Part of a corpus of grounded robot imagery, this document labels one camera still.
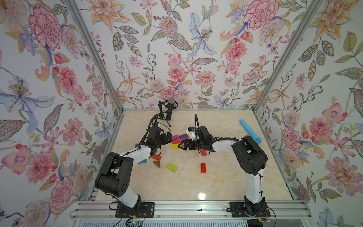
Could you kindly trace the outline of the purple rectangular block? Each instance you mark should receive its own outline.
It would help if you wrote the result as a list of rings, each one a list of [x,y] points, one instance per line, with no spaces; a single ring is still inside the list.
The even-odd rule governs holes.
[[[189,136],[187,134],[183,134],[183,135],[180,135],[179,138],[181,140],[184,140],[184,139],[187,139],[188,140],[189,139]]]

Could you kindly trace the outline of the brown triangle block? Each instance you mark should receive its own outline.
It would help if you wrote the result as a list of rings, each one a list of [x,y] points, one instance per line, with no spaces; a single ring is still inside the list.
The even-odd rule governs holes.
[[[159,161],[153,161],[153,164],[160,169],[160,162]]]

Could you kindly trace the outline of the teal block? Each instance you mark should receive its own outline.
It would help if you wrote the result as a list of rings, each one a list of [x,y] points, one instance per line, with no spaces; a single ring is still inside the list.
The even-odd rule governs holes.
[[[139,162],[138,164],[144,164],[144,163],[147,163],[147,160],[146,159],[143,160],[143,161],[141,161],[141,162]]]

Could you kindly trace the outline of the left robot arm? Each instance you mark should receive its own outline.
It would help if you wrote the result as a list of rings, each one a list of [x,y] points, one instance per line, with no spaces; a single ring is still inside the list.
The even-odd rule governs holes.
[[[171,143],[172,137],[170,131],[164,132],[158,126],[151,126],[132,150],[107,154],[96,177],[95,188],[128,208],[139,209],[141,196],[130,188],[133,167],[154,156],[163,145]]]

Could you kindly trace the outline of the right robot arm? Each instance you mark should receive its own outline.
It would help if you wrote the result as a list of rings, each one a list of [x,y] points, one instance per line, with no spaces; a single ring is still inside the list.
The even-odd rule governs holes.
[[[259,144],[262,139],[247,124],[240,121],[248,132],[241,139],[235,137],[213,137],[205,126],[190,127],[186,131],[188,139],[184,139],[178,148],[203,152],[233,153],[246,173],[247,193],[244,203],[237,211],[245,212],[248,217],[256,217],[259,212],[267,212],[267,204],[263,196],[262,178],[268,157]]]

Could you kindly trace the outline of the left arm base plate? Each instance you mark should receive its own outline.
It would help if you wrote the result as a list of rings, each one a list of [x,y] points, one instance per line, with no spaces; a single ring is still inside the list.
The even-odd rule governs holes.
[[[154,202],[141,202],[136,204],[134,208],[129,208],[122,203],[119,203],[115,217],[116,218],[153,218],[155,212],[155,203]]]

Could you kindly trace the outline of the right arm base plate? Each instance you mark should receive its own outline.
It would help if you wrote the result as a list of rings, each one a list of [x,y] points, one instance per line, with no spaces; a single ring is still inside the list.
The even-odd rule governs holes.
[[[267,204],[262,201],[257,204],[246,202],[230,202],[227,212],[234,218],[270,218],[271,214]]]

